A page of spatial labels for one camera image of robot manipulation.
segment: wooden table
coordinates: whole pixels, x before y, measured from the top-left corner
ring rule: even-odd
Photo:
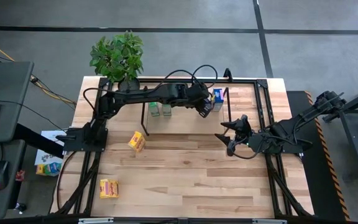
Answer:
[[[97,87],[99,78],[84,77],[73,127],[82,127],[90,121],[92,109],[83,99],[82,92]],[[152,88],[155,83],[146,85]],[[252,129],[258,130],[254,87],[248,84],[216,84],[214,87],[227,86],[232,119],[246,114]],[[283,79],[268,79],[268,87],[275,120],[291,118]],[[87,96],[95,101],[96,91],[87,92]],[[261,96],[264,114],[267,114],[265,99],[263,94]],[[134,131],[142,131],[141,108],[141,104],[126,105],[108,121],[109,136],[99,167],[93,217],[273,217],[263,155],[251,160],[228,157],[225,145],[212,134],[152,134],[147,137],[144,150],[136,154],[127,142]],[[227,119],[226,104],[223,110]],[[243,156],[253,154],[245,146],[238,147],[236,152]],[[62,205],[77,187],[83,156],[83,153],[77,153],[66,166],[60,185]],[[313,213],[303,164],[292,154],[282,157],[288,188],[306,211]],[[99,180],[105,178],[119,181],[119,198],[99,198]],[[87,194],[88,188],[84,191],[81,211]],[[280,190],[278,197],[284,211]],[[56,210],[55,197],[51,212]]]

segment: yellow box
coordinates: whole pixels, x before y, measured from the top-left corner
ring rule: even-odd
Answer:
[[[118,198],[118,182],[111,179],[100,180],[100,198]]]
[[[37,171],[35,171],[35,174],[38,174],[38,175],[46,175],[45,174],[45,166],[40,164],[40,165],[37,165]]]
[[[140,152],[143,149],[145,143],[146,140],[144,139],[142,133],[135,131],[135,134],[129,141],[128,145],[133,148],[135,152]]]

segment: green leaves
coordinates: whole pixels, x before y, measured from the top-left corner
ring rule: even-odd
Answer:
[[[112,40],[102,37],[92,46],[89,65],[95,66],[96,73],[113,82],[123,78],[135,78],[140,71],[143,72],[143,63],[140,60],[143,54],[142,46],[142,39],[128,31],[124,35],[115,35]]]

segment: concrete floor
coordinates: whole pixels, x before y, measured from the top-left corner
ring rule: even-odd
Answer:
[[[358,30],[358,1],[259,0],[265,29]],[[256,29],[252,0],[0,0],[0,25],[151,28]],[[51,89],[76,100],[88,66],[91,46],[114,33],[3,32],[0,48],[15,60],[33,61],[34,74]],[[229,67],[235,77],[266,77],[258,34],[139,33],[144,40],[144,75],[166,75],[175,69],[194,70],[209,63],[222,75]],[[275,78],[288,90],[358,93],[358,35],[266,35]],[[201,76],[210,76],[209,70]],[[29,87],[25,105],[68,127],[73,110]],[[54,127],[23,110],[20,122],[34,131]],[[352,170],[355,158],[341,124],[323,124],[338,176]],[[28,176],[21,194],[26,216],[48,212],[56,178],[34,175],[35,151],[28,150]],[[358,221],[358,181],[341,182],[350,217]],[[9,212],[7,217],[17,216]]]

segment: potted plant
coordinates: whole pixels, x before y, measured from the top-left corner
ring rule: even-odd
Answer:
[[[143,72],[142,46],[142,39],[128,31],[124,35],[115,35],[112,40],[102,37],[92,46],[89,65],[96,67],[96,74],[108,77],[111,82],[119,82],[119,90],[138,90],[140,83],[136,77]]]

